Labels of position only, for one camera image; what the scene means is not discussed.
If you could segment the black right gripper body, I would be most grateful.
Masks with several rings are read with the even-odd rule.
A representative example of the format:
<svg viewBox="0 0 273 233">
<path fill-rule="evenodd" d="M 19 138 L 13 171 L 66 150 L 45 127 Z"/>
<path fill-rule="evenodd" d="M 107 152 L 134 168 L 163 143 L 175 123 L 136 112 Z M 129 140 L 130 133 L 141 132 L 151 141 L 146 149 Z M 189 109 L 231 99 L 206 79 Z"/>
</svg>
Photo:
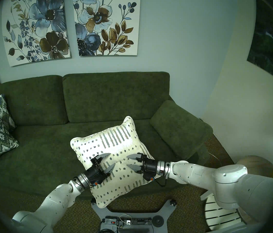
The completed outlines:
<svg viewBox="0 0 273 233">
<path fill-rule="evenodd" d="M 136 169 L 136 173 L 142 174 L 146 181 L 153 181 L 157 174 L 158 161 L 142 153 L 137 153 L 136 160 L 142 163 L 142 166 Z"/>
</svg>

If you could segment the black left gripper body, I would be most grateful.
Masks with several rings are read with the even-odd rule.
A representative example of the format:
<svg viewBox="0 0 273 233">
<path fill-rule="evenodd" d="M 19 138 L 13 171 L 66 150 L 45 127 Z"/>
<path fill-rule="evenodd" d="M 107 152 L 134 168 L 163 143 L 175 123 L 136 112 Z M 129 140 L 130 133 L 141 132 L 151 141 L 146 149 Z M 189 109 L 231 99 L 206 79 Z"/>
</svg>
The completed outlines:
<svg viewBox="0 0 273 233">
<path fill-rule="evenodd" d="M 92 166 L 82 173 L 82 186 L 94 187 L 103 182 L 110 174 L 104 174 L 100 166 L 102 160 L 97 160 L 97 156 L 91 159 Z"/>
</svg>

